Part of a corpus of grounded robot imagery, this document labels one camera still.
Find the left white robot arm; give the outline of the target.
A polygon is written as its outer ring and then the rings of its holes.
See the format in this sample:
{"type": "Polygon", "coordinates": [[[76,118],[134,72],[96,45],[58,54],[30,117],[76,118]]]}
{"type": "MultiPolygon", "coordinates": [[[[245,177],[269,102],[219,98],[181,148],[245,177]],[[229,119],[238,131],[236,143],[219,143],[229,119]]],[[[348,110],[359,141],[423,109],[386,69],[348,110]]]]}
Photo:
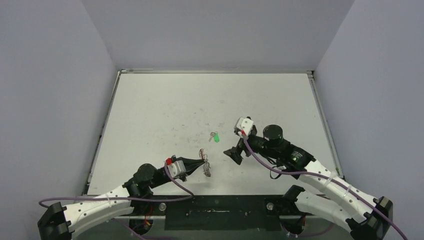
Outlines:
{"type": "Polygon", "coordinates": [[[153,189],[169,182],[178,185],[187,176],[206,165],[204,159],[172,156],[156,168],[150,163],[142,164],[124,184],[104,194],[87,197],[51,197],[38,203],[46,210],[37,222],[42,240],[73,240],[81,233],[113,218],[144,215],[149,203],[166,203],[167,199],[154,199],[153,189]]]}

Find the large keyring with small rings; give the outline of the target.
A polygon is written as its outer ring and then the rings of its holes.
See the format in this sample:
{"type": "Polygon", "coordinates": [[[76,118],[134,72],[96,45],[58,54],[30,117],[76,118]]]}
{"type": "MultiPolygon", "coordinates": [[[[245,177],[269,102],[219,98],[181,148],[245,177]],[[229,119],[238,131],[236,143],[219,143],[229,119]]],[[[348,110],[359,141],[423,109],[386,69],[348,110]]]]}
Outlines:
{"type": "Polygon", "coordinates": [[[210,163],[208,160],[208,155],[205,153],[205,150],[203,148],[201,148],[198,152],[199,157],[204,161],[203,163],[203,174],[210,178],[212,176],[211,174],[211,167],[210,167],[210,163]]]}

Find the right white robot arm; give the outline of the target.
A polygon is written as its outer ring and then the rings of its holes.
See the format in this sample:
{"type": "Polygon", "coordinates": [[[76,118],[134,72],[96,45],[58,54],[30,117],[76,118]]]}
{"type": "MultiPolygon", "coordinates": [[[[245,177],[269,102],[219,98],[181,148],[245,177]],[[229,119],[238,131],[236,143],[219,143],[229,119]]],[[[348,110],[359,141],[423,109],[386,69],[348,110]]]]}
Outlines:
{"type": "Polygon", "coordinates": [[[242,153],[279,175],[292,176],[316,190],[293,185],[283,195],[282,207],[290,215],[312,214],[345,229],[354,240],[382,240],[393,225],[393,203],[387,197],[374,197],[344,181],[312,154],[283,137],[283,129],[271,124],[257,135],[249,118],[240,118],[234,127],[240,138],[224,154],[236,164],[242,153]]]}

